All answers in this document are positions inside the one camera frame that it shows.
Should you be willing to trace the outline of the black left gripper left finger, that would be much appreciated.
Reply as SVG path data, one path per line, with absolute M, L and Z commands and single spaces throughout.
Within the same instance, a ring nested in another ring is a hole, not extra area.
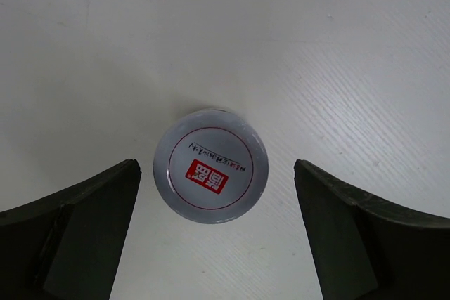
M 135 159 L 1 213 L 2 299 L 109 299 L 136 202 Z

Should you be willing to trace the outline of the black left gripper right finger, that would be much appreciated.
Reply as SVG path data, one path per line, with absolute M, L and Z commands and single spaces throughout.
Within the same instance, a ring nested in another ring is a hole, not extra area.
M 448 299 L 449 219 L 366 192 L 307 160 L 295 187 L 324 299 Z

